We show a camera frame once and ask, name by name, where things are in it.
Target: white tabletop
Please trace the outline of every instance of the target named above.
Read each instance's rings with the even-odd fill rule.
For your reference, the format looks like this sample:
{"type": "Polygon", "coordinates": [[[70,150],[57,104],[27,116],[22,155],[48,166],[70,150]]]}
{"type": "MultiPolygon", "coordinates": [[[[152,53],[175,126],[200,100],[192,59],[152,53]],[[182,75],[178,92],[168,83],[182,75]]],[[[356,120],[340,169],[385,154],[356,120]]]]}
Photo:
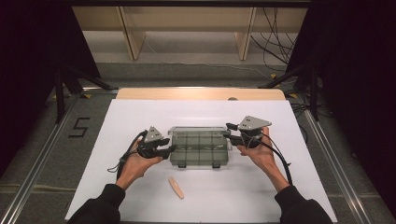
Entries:
{"type": "MultiPolygon", "coordinates": [[[[246,115],[273,123],[270,134],[287,162],[293,183],[307,199],[317,200],[333,222],[336,217],[304,143],[288,101],[113,100],[70,205],[69,219],[89,198],[96,198],[116,175],[117,164],[135,136],[155,126],[165,137],[173,126],[221,126],[239,123],[246,115]]],[[[170,161],[151,167],[126,192],[121,220],[135,222],[278,222],[276,191],[265,174],[234,148],[219,170],[180,170],[170,161]],[[168,183],[175,178],[185,198],[168,183]]],[[[276,161],[283,171],[280,160],[276,161]]]]}

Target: floor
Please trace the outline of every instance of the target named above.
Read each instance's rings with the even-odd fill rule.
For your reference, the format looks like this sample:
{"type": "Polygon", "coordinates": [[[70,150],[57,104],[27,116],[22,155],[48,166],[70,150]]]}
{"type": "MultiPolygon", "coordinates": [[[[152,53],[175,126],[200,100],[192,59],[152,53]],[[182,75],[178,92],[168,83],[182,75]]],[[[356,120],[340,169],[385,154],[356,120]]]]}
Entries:
{"type": "MultiPolygon", "coordinates": [[[[138,61],[129,59],[122,33],[86,32],[85,36],[103,81],[119,87],[253,88],[268,83],[272,75],[281,76],[284,73],[282,70],[286,69],[284,63],[269,54],[265,54],[267,65],[264,65],[262,50],[254,42],[250,42],[247,60],[239,61],[233,34],[148,33],[138,61]]],[[[284,35],[279,36],[283,44],[290,46],[291,42],[288,42],[284,35]]],[[[254,37],[264,44],[260,34],[255,34],[254,37]]],[[[284,57],[278,46],[271,46],[270,50],[276,56],[284,57]]],[[[282,83],[279,88],[290,91],[293,81],[290,79],[282,83]]],[[[85,87],[92,87],[92,84],[83,80],[81,83],[85,87]]],[[[74,102],[74,106],[16,223],[64,223],[65,213],[91,155],[106,110],[111,100],[116,97],[112,92],[86,93],[84,97],[76,100],[73,96],[66,98],[66,102],[69,104],[74,102]],[[81,130],[74,129],[78,118],[89,118],[82,119],[78,123],[88,130],[84,137],[73,138],[70,135],[81,133],[81,130]]],[[[288,100],[292,104],[300,104],[307,97],[304,93],[299,96],[300,98],[288,97],[288,100]]],[[[325,105],[324,97],[321,96],[319,100],[325,105]]],[[[332,117],[331,111],[327,107],[320,107],[318,110],[319,125],[371,220],[365,223],[396,223],[362,170],[359,160],[351,155],[348,142],[339,129],[336,119],[332,117]]],[[[349,207],[347,197],[340,188],[328,158],[313,131],[309,116],[308,112],[300,113],[296,108],[296,118],[302,126],[303,136],[307,138],[312,160],[339,223],[364,223],[354,217],[353,209],[349,207]]],[[[7,211],[19,186],[28,176],[35,159],[46,145],[55,120],[56,101],[52,94],[25,147],[20,150],[0,179],[1,214],[7,211]]]]}

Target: person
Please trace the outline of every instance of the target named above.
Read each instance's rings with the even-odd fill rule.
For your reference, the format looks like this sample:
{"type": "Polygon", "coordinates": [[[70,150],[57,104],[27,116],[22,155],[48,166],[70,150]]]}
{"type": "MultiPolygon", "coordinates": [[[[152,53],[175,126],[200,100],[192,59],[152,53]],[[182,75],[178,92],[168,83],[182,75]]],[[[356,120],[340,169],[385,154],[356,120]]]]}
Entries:
{"type": "MultiPolygon", "coordinates": [[[[269,136],[269,129],[267,127],[262,128],[262,132],[269,136]]],[[[268,146],[272,145],[268,137],[264,136],[262,141],[268,146]]],[[[242,156],[250,157],[273,183],[277,191],[275,199],[281,209],[280,223],[332,223],[318,202],[312,199],[305,199],[296,187],[289,184],[286,178],[280,173],[271,149],[262,145],[258,145],[255,148],[245,148],[243,146],[237,146],[237,148],[240,150],[242,156]]],[[[98,198],[89,199],[85,202],[67,223],[119,223],[119,206],[125,198],[125,190],[137,178],[142,177],[149,167],[160,161],[162,161],[161,157],[145,159],[137,153],[132,154],[127,162],[125,162],[116,184],[107,184],[98,198]]]]}

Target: person's right hand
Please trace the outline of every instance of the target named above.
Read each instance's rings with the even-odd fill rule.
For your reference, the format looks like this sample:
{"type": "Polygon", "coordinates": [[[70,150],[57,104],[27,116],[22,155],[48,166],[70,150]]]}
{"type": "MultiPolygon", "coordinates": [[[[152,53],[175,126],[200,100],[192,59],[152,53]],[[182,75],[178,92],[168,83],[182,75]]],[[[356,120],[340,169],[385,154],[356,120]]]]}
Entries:
{"type": "MultiPolygon", "coordinates": [[[[269,136],[269,129],[263,127],[262,133],[269,136]]],[[[262,141],[271,147],[271,140],[267,136],[263,136],[262,141]]],[[[282,173],[280,173],[275,162],[274,152],[270,148],[263,145],[258,145],[255,148],[246,148],[244,146],[237,146],[237,148],[241,151],[242,156],[249,156],[251,160],[267,174],[274,184],[276,191],[280,192],[290,185],[282,173]]]]}

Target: black sleeve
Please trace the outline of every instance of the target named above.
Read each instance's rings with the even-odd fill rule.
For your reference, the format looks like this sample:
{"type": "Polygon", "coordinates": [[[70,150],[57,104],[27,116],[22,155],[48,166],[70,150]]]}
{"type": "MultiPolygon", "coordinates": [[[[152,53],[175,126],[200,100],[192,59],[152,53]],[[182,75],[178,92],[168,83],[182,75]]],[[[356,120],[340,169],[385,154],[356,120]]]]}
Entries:
{"type": "Polygon", "coordinates": [[[275,199],[282,210],[280,223],[283,224],[331,224],[324,209],[315,200],[306,200],[294,186],[282,189],[275,199]]]}
{"type": "Polygon", "coordinates": [[[119,206],[124,198],[125,191],[122,188],[107,184],[98,198],[85,202],[67,223],[120,223],[119,206]]]}

